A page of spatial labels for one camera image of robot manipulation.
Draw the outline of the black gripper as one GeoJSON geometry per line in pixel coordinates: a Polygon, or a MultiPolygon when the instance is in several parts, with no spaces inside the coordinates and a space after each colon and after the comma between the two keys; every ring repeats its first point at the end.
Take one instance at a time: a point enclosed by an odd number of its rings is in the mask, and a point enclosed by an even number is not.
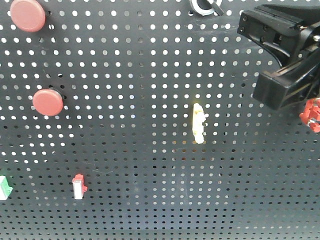
{"type": "Polygon", "coordinates": [[[320,33],[318,6],[259,5],[241,13],[237,33],[262,47],[283,67],[259,74],[254,99],[279,110],[320,96],[320,52],[293,63],[320,33]]]}

